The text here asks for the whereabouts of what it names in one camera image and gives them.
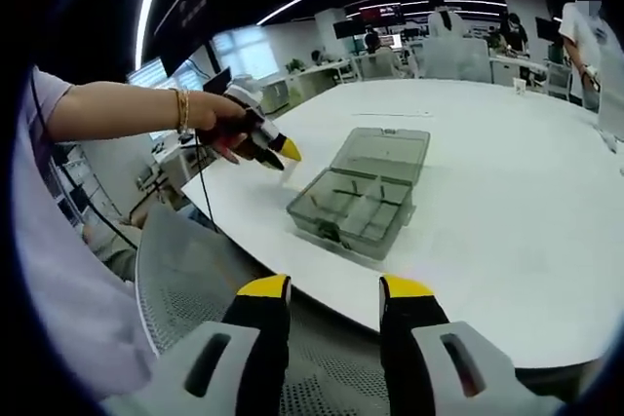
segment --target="computer screen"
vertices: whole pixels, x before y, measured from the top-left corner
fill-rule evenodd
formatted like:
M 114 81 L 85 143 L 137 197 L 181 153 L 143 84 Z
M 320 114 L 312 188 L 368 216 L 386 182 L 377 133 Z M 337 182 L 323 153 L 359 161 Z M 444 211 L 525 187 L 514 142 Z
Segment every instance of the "computer screen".
M 209 0 L 175 0 L 154 31 L 152 52 L 171 76 L 211 36 Z
M 373 26 L 404 22 L 401 4 L 364 8 L 360 10 L 360 16 L 364 23 Z
M 367 32 L 364 23 L 360 19 L 349 19 L 333 24 L 336 39 L 358 36 Z
M 204 91 L 215 95 L 223 95 L 225 90 L 227 90 L 227 85 L 231 81 L 232 72 L 230 71 L 230 67 L 227 67 L 204 84 Z
M 403 42 L 401 41 L 401 34 L 386 34 L 379 36 L 382 46 L 388 46 L 392 49 L 401 49 Z
M 561 40 L 559 34 L 560 23 L 556 21 L 550 21 L 547 19 L 535 18 L 535 25 L 537 26 L 537 37 L 557 43 Z

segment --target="sleeve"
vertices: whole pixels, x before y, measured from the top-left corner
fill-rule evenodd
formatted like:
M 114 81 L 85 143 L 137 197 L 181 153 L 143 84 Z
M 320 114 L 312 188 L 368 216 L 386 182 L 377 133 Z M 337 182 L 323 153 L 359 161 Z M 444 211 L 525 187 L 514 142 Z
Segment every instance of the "sleeve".
M 33 142 L 39 142 L 43 135 L 41 121 L 37 116 L 39 112 L 37 103 L 41 107 L 44 121 L 48 122 L 58 102 L 70 87 L 71 84 L 64 82 L 60 78 L 42 72 L 36 66 L 33 67 L 32 75 L 28 77 L 21 103 L 21 109 L 25 113 Z
M 559 34 L 576 43 L 576 15 L 572 4 L 564 5 L 562 14 L 562 24 L 559 27 Z

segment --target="white table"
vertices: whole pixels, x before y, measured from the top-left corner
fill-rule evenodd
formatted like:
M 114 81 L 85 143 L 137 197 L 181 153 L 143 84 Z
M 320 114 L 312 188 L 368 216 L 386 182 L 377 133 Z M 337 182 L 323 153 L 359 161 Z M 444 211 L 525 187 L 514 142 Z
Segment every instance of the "white table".
M 596 116 L 546 95 L 488 84 L 346 84 L 281 117 L 303 156 L 304 187 L 355 127 L 428 131 L 416 211 L 383 262 L 348 260 L 299 237 L 296 190 L 254 162 L 205 170 L 214 221 L 273 272 L 342 316 L 378 330 L 378 277 L 419 280 L 517 367 L 598 357 L 624 307 L 624 177 Z M 199 177 L 184 187 L 203 213 Z

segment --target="desk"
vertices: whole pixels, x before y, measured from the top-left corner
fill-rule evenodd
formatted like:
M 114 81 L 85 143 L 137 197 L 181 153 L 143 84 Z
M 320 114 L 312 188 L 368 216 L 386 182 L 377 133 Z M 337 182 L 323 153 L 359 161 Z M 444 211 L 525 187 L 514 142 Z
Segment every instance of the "desk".
M 323 65 L 315 65 L 296 75 L 290 75 L 288 80 L 297 87 L 301 98 L 306 101 L 322 92 L 335 87 L 333 78 L 323 73 L 328 70 L 337 70 L 340 83 L 343 83 L 342 74 L 340 73 L 341 67 L 349 65 L 350 60 L 343 59 L 337 62 L 324 63 Z
M 572 365 L 601 355 L 624 305 L 624 177 L 595 122 L 547 95 L 447 80 L 345 84 L 278 119 L 303 156 L 293 187 L 354 127 L 431 133 L 415 213 L 383 262 L 304 241 L 285 211 L 296 190 L 276 171 L 217 161 L 205 179 L 223 232 L 342 316 L 378 330 L 389 272 L 429 285 L 517 367 Z M 183 190 L 207 212 L 199 177 Z
M 489 58 L 490 62 L 500 62 L 508 65 L 518 65 L 519 67 L 526 67 L 533 72 L 546 73 L 548 67 L 544 63 L 531 62 L 526 58 L 520 57 L 507 57 L 507 56 L 493 56 Z
M 182 186 L 192 177 L 191 168 L 184 158 L 184 148 L 177 140 L 166 141 L 168 143 L 159 153 L 152 153 L 154 161 L 167 176 L 172 187 L 178 192 Z

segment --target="clear plastic box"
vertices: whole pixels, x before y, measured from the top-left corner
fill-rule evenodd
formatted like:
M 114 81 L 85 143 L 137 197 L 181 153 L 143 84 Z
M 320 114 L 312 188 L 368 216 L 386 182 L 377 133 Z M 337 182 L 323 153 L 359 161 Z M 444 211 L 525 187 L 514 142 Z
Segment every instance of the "clear plastic box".
M 428 132 L 354 129 L 329 168 L 289 203 L 301 230 L 383 260 L 413 213 Z

